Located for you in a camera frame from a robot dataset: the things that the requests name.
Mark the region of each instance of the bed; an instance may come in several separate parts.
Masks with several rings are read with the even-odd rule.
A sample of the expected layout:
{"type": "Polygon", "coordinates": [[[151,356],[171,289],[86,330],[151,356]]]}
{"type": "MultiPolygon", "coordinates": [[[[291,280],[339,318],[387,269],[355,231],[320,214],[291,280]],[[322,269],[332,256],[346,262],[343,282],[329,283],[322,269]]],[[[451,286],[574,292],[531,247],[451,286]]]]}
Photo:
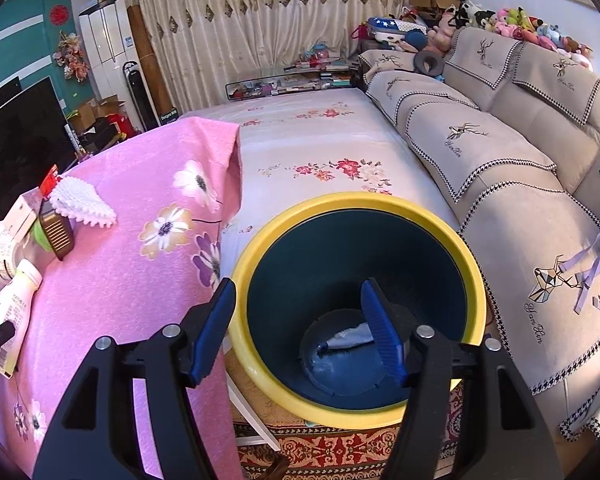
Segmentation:
{"type": "Polygon", "coordinates": [[[417,156],[358,89],[228,103],[187,116],[240,124],[242,208],[222,230],[222,276],[232,274],[246,245],[272,218],[328,193],[392,194],[459,227],[417,156]]]}

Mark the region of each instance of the curtain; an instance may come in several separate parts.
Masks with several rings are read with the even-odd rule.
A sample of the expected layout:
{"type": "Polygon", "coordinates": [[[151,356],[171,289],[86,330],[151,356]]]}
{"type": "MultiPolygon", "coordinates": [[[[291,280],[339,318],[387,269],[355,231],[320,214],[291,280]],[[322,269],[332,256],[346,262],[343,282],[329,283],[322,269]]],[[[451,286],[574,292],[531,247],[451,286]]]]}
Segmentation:
{"type": "Polygon", "coordinates": [[[293,63],[317,41],[348,55],[369,16],[403,0],[126,0],[140,5],[171,99],[181,112],[226,101],[227,83],[293,63]]]}

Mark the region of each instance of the cardboard box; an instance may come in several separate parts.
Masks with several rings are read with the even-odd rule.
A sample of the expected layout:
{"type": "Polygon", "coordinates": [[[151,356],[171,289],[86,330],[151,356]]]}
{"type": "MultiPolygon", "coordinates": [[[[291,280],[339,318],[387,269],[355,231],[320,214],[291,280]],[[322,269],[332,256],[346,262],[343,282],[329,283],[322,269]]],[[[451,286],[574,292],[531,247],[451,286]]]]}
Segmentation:
{"type": "Polygon", "coordinates": [[[112,95],[98,102],[98,105],[93,109],[93,113],[97,118],[106,117],[109,114],[121,114],[120,107],[124,101],[118,101],[117,95],[112,95]]]}
{"type": "Polygon", "coordinates": [[[96,121],[92,109],[92,105],[94,104],[94,99],[83,102],[78,106],[78,114],[68,120],[76,133],[81,134],[93,126],[93,123],[96,121]]]}
{"type": "Polygon", "coordinates": [[[460,0],[433,0],[435,7],[445,10],[447,7],[454,6],[456,9],[460,8],[460,0]]]}
{"type": "Polygon", "coordinates": [[[434,0],[409,0],[409,5],[422,9],[430,9],[435,5],[434,0]]]}

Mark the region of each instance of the teal wall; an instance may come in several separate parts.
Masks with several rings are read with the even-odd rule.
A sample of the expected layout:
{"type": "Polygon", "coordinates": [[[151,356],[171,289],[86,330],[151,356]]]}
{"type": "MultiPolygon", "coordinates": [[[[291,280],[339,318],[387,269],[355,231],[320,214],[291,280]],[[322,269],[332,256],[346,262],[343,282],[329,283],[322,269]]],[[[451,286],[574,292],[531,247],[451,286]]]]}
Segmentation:
{"type": "MultiPolygon", "coordinates": [[[[41,23],[0,40],[0,82],[27,65],[51,56],[58,47],[61,30],[66,34],[76,32],[71,0],[7,0],[0,7],[0,31],[39,14],[43,16],[41,23]],[[56,5],[69,9],[69,20],[61,27],[56,27],[49,19],[49,12],[56,5]]],[[[63,112],[67,114],[93,97],[93,89],[88,79],[82,83],[75,78],[64,79],[62,70],[53,62],[20,80],[22,87],[27,88],[50,76],[58,99],[64,99],[63,112]]]]}

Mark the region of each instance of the white container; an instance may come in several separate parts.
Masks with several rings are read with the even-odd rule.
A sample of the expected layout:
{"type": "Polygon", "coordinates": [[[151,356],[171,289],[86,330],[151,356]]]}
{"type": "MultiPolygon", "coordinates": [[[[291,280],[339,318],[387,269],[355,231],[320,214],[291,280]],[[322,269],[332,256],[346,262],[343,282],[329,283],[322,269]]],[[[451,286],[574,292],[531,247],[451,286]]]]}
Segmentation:
{"type": "Polygon", "coordinates": [[[20,348],[29,327],[31,300],[42,283],[42,275],[29,260],[22,260],[16,275],[0,291],[0,325],[11,321],[15,335],[0,347],[0,373],[6,378],[13,375],[20,348]]]}

